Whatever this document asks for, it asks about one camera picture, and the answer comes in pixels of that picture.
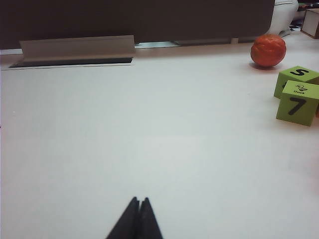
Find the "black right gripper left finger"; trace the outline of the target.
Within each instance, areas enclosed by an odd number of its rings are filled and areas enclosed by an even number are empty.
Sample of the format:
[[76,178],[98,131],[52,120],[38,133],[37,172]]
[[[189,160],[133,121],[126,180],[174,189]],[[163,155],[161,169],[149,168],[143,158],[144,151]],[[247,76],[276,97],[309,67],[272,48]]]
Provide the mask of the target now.
[[134,239],[138,217],[138,199],[133,197],[106,239]]

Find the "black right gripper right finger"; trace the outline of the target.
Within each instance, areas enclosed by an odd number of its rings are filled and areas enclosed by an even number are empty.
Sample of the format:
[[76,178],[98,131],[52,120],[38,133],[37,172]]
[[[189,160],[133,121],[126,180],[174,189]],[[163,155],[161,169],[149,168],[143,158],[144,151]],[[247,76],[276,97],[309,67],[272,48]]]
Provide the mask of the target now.
[[163,239],[149,198],[145,198],[138,212],[137,239]]

